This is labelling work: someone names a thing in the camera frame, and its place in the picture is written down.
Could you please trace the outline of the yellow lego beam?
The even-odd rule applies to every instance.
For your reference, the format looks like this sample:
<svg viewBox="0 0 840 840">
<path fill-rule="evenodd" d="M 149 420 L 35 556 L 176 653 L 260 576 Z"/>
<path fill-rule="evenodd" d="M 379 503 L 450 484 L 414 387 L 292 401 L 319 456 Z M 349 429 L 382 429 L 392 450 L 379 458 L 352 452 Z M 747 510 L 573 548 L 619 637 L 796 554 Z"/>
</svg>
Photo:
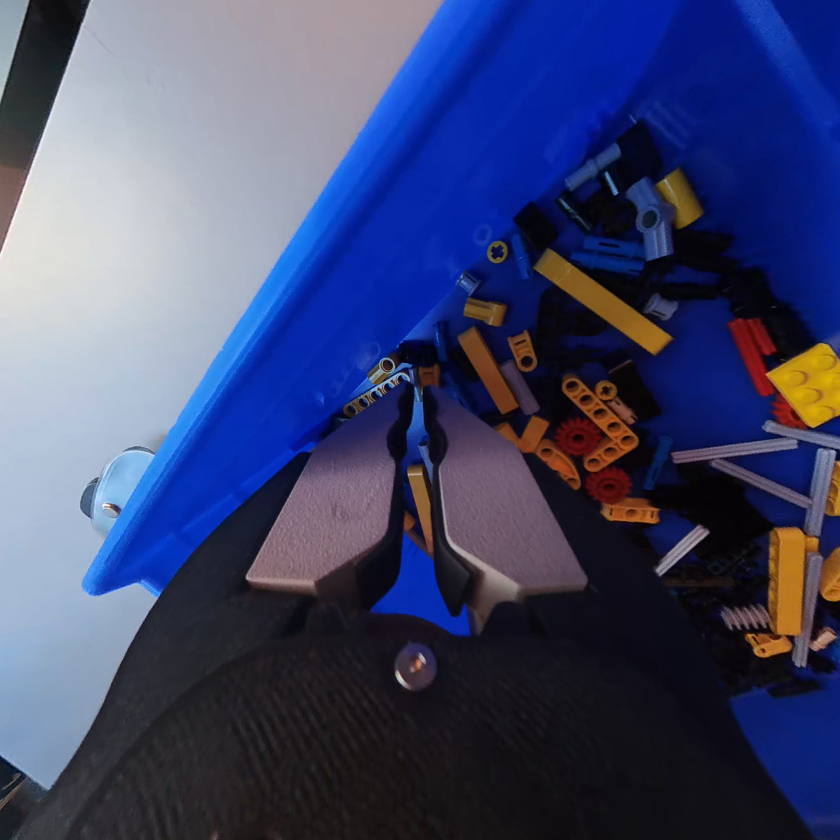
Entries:
<svg viewBox="0 0 840 840">
<path fill-rule="evenodd" d="M 422 463 L 407 468 L 409 487 L 412 490 L 415 510 L 423 532 L 426 551 L 434 556 L 434 528 L 432 518 L 432 490 L 426 466 Z"/>
</svg>

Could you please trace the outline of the pile of lego pieces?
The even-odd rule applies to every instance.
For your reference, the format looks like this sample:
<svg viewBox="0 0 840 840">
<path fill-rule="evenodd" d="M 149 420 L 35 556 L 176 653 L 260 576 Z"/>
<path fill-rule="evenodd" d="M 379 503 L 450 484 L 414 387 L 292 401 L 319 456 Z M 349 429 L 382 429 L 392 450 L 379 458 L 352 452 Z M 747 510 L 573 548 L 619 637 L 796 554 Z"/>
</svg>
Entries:
<svg viewBox="0 0 840 840">
<path fill-rule="evenodd" d="M 838 674 L 838 340 L 816 342 L 765 271 L 698 227 L 682 167 L 634 120 L 528 203 L 493 269 L 369 373 L 358 416 L 410 367 L 533 453 L 644 553 L 708 644 L 729 697 L 797 697 Z"/>
</svg>

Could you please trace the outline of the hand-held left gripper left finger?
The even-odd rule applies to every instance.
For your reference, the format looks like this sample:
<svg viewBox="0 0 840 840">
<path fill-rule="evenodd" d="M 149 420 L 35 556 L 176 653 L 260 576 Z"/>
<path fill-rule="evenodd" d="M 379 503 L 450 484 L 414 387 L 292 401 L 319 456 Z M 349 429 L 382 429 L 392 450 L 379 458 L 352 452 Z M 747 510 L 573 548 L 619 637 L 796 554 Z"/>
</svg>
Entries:
<svg viewBox="0 0 840 840">
<path fill-rule="evenodd" d="M 397 386 L 311 451 L 247 572 L 251 587 L 361 610 L 393 588 L 414 394 Z"/>
</svg>

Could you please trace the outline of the round metal knob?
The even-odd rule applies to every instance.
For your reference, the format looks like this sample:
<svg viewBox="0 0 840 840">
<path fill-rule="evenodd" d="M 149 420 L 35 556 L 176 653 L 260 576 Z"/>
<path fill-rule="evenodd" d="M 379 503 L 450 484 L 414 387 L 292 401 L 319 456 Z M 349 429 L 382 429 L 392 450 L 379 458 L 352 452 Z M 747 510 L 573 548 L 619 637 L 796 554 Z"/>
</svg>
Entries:
<svg viewBox="0 0 840 840">
<path fill-rule="evenodd" d="M 100 476 L 89 481 L 82 491 L 80 510 L 100 538 L 109 535 L 153 458 L 150 448 L 127 448 L 112 458 Z"/>
</svg>

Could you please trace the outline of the black frame bar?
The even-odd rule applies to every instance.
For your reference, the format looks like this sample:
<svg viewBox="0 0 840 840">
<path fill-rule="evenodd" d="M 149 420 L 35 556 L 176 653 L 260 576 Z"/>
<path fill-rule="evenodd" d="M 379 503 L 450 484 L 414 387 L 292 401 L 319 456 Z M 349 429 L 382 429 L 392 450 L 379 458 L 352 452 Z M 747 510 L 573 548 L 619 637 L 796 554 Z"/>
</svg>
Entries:
<svg viewBox="0 0 840 840">
<path fill-rule="evenodd" d="M 46 129 L 89 1 L 31 1 L 1 100 L 1 164 L 26 170 Z"/>
</svg>

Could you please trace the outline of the blue plastic bin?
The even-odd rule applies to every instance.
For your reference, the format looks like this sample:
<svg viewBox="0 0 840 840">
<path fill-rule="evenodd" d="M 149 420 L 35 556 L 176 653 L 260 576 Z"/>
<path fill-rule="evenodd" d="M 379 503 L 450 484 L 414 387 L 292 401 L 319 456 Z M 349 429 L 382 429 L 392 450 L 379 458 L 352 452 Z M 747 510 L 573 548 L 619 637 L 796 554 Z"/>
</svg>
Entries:
<svg viewBox="0 0 840 840">
<path fill-rule="evenodd" d="M 407 478 L 414 366 L 359 414 L 413 385 L 393 588 L 361 610 L 246 580 L 369 373 L 460 320 L 479 231 L 534 202 L 565 254 L 564 178 L 634 120 L 698 227 L 838 340 L 838 2 L 447 2 L 87 573 L 159 597 L 67 838 L 838 838 L 838 674 L 729 697 L 634 540 L 535 454 L 585 591 L 477 636 L 449 612 Z M 483 391 L 431 386 L 485 423 Z"/>
</svg>

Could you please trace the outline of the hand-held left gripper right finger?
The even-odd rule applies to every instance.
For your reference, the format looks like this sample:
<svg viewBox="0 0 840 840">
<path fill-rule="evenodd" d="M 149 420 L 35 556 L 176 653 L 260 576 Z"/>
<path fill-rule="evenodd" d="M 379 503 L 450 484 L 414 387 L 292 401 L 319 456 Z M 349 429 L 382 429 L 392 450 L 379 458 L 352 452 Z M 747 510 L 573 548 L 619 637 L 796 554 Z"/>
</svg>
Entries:
<svg viewBox="0 0 840 840">
<path fill-rule="evenodd" d="M 520 449 L 435 386 L 423 389 L 434 569 L 480 635 L 501 604 L 584 592 L 588 579 Z"/>
</svg>

